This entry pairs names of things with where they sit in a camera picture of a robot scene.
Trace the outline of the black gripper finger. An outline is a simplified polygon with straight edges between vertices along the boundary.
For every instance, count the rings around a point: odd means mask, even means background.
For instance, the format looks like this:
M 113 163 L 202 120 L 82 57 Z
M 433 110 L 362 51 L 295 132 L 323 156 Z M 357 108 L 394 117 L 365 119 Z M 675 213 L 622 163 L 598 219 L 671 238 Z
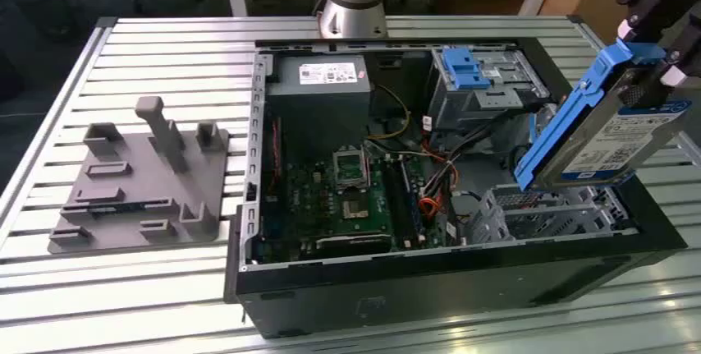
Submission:
M 617 0 L 627 7 L 627 15 L 618 27 L 618 38 L 627 44 L 650 43 L 654 47 L 662 36 L 661 0 Z M 630 108 L 651 108 L 666 102 L 673 87 L 661 83 L 666 69 L 667 51 L 651 67 L 633 76 L 631 84 L 618 97 Z
M 673 28 L 661 83 L 674 88 L 698 88 L 699 0 L 661 0 L 661 19 L 662 29 Z

